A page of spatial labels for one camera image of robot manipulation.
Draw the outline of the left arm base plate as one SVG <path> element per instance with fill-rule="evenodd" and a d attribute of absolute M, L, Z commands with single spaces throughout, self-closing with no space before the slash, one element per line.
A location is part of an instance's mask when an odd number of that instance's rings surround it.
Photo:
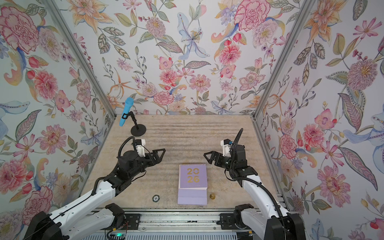
<path fill-rule="evenodd" d="M 114 218 L 112 224 L 103 230 L 138 230 L 141 214 L 124 214 Z"/>

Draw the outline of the purple calendar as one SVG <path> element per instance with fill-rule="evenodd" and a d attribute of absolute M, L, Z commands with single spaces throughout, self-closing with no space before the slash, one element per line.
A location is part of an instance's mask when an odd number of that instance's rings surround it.
<path fill-rule="evenodd" d="M 179 166 L 178 204 L 206 206 L 208 204 L 206 164 Z"/>

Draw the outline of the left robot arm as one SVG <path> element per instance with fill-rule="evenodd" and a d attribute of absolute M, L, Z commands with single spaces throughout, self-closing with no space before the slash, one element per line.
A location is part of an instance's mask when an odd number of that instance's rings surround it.
<path fill-rule="evenodd" d="M 125 211 L 109 204 L 99 212 L 92 211 L 115 198 L 128 188 L 140 173 L 159 164 L 166 150 L 159 149 L 140 156 L 137 151 L 118 153 L 118 162 L 105 177 L 95 181 L 84 196 L 49 214 L 35 215 L 27 229 L 25 240 L 81 240 L 99 230 L 119 229 L 128 223 Z"/>

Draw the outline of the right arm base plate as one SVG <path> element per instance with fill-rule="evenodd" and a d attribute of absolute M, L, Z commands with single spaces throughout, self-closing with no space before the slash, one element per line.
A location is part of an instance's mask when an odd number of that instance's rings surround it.
<path fill-rule="evenodd" d="M 246 226 L 241 217 L 234 213 L 221 213 L 219 220 L 216 222 L 222 230 L 237 230 L 237 231 L 251 231 L 249 226 Z"/>

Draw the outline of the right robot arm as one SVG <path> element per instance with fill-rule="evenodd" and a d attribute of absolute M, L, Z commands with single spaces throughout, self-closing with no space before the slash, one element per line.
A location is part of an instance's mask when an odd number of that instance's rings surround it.
<path fill-rule="evenodd" d="M 229 172 L 229 180 L 237 182 L 252 198 L 251 204 L 235 207 L 231 224 L 240 229 L 251 229 L 263 240 L 305 240 L 305 226 L 299 214 L 284 208 L 264 186 L 257 171 L 248 165 L 245 147 L 224 146 L 225 153 L 204 153 L 209 164 Z"/>

